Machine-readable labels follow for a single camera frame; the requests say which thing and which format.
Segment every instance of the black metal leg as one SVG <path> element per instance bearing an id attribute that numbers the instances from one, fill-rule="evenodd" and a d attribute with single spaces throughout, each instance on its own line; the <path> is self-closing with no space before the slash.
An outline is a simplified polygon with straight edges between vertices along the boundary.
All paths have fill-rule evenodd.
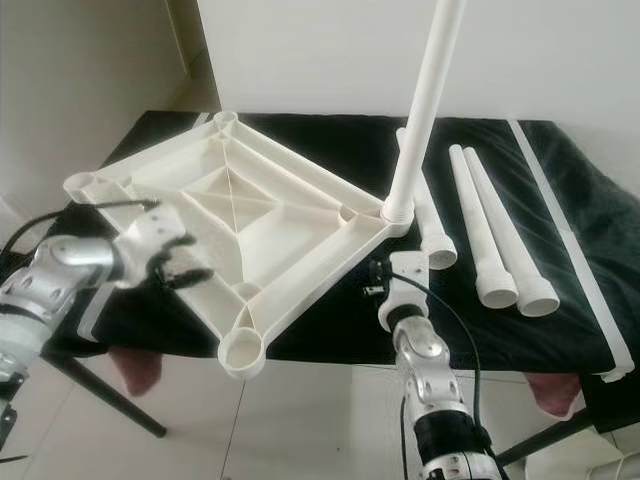
<path id="1" fill-rule="evenodd" d="M 517 462 L 527 455 L 531 455 L 538 450 L 542 450 L 549 445 L 553 445 L 554 443 L 570 437 L 574 433 L 578 433 L 592 425 L 593 422 L 589 418 L 587 409 L 585 408 L 580 410 L 575 413 L 570 420 L 567 420 L 566 422 L 558 422 L 546 430 L 536 433 L 534 436 L 502 452 L 497 457 L 498 463 L 506 466 L 510 463 Z"/>
<path id="2" fill-rule="evenodd" d="M 160 425 L 153 418 L 136 407 L 126 397 L 111 388 L 106 382 L 104 382 L 104 380 L 95 375 L 75 358 L 51 355 L 47 353 L 43 353 L 41 356 L 44 360 L 67 375 L 73 381 L 82 385 L 91 393 L 107 402 L 123 415 L 129 417 L 148 432 L 158 438 L 166 435 L 166 427 Z"/>

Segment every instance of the robotic arm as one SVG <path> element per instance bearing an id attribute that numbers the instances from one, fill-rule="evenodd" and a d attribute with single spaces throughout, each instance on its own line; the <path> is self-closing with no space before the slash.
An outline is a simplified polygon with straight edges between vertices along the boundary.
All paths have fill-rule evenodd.
<path id="1" fill-rule="evenodd" d="M 493 458 L 462 401 L 449 366 L 449 349 L 428 318 L 429 265 L 422 252 L 395 252 L 376 266 L 386 299 L 378 310 L 382 327 L 393 334 L 396 365 L 404 379 L 405 401 L 418 442 L 421 479 L 500 480 Z"/>
<path id="2" fill-rule="evenodd" d="M 194 242 L 177 211 L 159 205 L 138 217 L 113 242 L 102 238 L 55 236 L 37 248 L 31 264 L 0 287 L 0 450 L 17 414 L 9 402 L 28 368 L 73 305 L 77 292 L 115 282 L 135 288 L 151 275 L 182 288 L 211 276 L 207 269 L 167 277 L 162 269 L 170 249 Z"/>

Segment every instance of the white wall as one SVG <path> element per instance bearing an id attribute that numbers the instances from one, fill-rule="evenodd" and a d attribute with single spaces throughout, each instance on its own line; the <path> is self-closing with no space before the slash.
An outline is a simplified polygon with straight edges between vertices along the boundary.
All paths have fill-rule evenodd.
<path id="1" fill-rule="evenodd" d="M 408 113 L 433 0 L 199 4 L 223 108 Z M 640 193 L 638 18 L 638 0 L 469 0 L 440 115 L 557 121 Z"/>
<path id="2" fill-rule="evenodd" d="M 0 194 L 31 214 L 60 207 L 63 180 L 185 79 L 163 0 L 2 0 Z"/>

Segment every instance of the black cable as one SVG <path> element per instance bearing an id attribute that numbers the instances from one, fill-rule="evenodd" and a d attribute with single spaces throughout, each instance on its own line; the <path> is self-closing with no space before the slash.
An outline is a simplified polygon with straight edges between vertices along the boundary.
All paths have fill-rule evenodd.
<path id="1" fill-rule="evenodd" d="M 402 397 L 400 402 L 400 448 L 402 450 L 402 472 L 404 480 L 409 480 L 409 470 L 407 468 L 407 439 L 404 433 L 404 404 L 406 397 Z"/>
<path id="2" fill-rule="evenodd" d="M 504 468 L 502 468 L 502 466 L 498 463 L 498 460 L 496 459 L 496 454 L 491 448 L 488 434 L 486 433 L 486 430 L 482 427 L 482 423 L 480 421 L 480 382 L 481 382 L 480 354 L 478 353 L 478 347 L 476 346 L 476 342 L 473 340 L 473 336 L 471 335 L 471 332 L 465 325 L 460 315 L 458 315 L 458 313 L 447 302 L 445 302 L 442 298 L 440 298 L 438 295 L 433 293 L 430 289 L 428 289 L 424 285 L 421 285 L 415 280 L 412 280 L 398 273 L 391 273 L 391 276 L 405 283 L 408 283 L 409 285 L 426 293 L 428 296 L 433 297 L 441 306 L 443 306 L 451 314 L 451 316 L 458 322 L 462 330 L 464 330 L 464 333 L 467 336 L 467 339 L 469 340 L 469 344 L 473 349 L 473 355 L 475 357 L 475 364 L 476 364 L 476 367 L 474 369 L 474 385 L 473 385 L 473 422 L 475 423 L 475 426 L 478 432 L 486 438 L 485 451 L 487 452 L 487 455 L 493 458 L 493 460 L 496 462 L 496 466 L 498 467 L 500 476 L 504 480 L 508 480 L 509 477 L 507 473 L 504 471 Z M 406 456 L 406 452 L 404 452 L 404 445 L 403 445 L 403 456 Z"/>
<path id="3" fill-rule="evenodd" d="M 130 205 L 142 205 L 145 209 L 149 209 L 157 204 L 158 202 L 154 200 L 122 200 L 117 202 L 96 203 L 95 205 L 87 204 L 87 206 L 99 209 L 99 208 L 111 208 L 111 207 L 126 207 Z M 4 269 L 3 268 L 4 260 L 5 260 L 5 257 L 9 255 L 9 252 L 13 249 L 13 246 L 16 244 L 16 242 L 20 240 L 20 237 L 22 237 L 22 235 L 24 235 L 29 229 L 33 228 L 39 223 L 46 222 L 47 220 L 52 220 L 54 218 L 58 218 L 60 215 L 62 215 L 63 212 L 64 210 L 57 210 L 55 212 L 49 212 L 49 213 L 45 213 L 44 215 L 35 217 L 29 220 L 24 225 L 22 225 L 20 228 L 18 228 L 18 230 L 16 230 L 14 234 L 11 235 L 11 237 L 9 237 L 9 240 L 7 240 L 7 243 L 5 243 L 4 246 L 2 247 L 2 250 L 0 250 L 0 281 L 4 281 L 6 277 L 8 277 L 8 275 L 5 276 L 2 274 L 2 271 Z"/>

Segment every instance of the black cloth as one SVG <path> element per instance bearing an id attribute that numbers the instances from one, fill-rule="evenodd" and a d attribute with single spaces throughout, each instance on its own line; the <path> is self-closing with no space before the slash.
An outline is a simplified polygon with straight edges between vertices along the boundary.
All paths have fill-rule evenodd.
<path id="1" fill-rule="evenodd" d="M 195 114 L 147 112 L 118 146 L 107 163 L 190 128 Z M 404 119 L 367 116 L 241 115 L 241 120 L 379 198 L 388 193 L 398 154 L 395 130 Z M 563 207 L 571 205 L 589 218 L 608 215 L 602 228 L 617 235 L 591 236 L 589 229 L 576 232 L 594 272 L 605 291 L 632 354 L 637 348 L 637 309 L 640 302 L 640 256 L 632 249 L 639 242 L 619 222 L 635 222 L 640 206 L 597 172 L 553 124 L 524 122 L 529 135 L 535 130 L 534 148 Z M 484 308 L 475 291 L 475 270 L 457 200 L 447 149 L 453 143 L 473 146 L 496 185 L 524 242 L 541 273 L 556 288 L 560 309 L 544 318 L 522 317 L 515 307 L 502 311 Z M 541 148 L 545 145 L 555 148 Z M 580 172 L 588 169 L 591 186 Z M 508 124 L 499 120 L 438 119 L 431 137 L 424 171 L 445 230 L 452 236 L 459 260 L 450 269 L 431 273 L 431 287 L 467 321 L 480 351 L 483 369 L 535 372 L 592 373 L 610 370 L 609 348 L 575 276 L 559 234 L 536 187 Z M 583 203 L 582 197 L 593 195 Z M 52 233 L 113 235 L 99 214 L 86 207 L 69 206 Z M 389 239 L 319 301 L 312 305 L 269 347 L 269 358 L 336 362 L 390 363 L 393 349 L 389 335 L 378 325 L 377 305 L 361 294 L 369 284 L 371 258 L 385 258 L 395 250 L 417 249 L 415 226 L 400 239 Z M 104 351 L 107 345 L 126 345 L 180 355 L 209 356 L 217 340 L 175 295 L 159 287 L 120 291 L 108 302 L 97 331 L 101 344 L 81 341 L 75 335 L 87 298 L 74 307 L 48 348 L 70 354 Z M 431 319 L 448 343 L 455 368 L 472 368 L 471 349 L 459 326 L 436 303 L 430 303 Z"/>

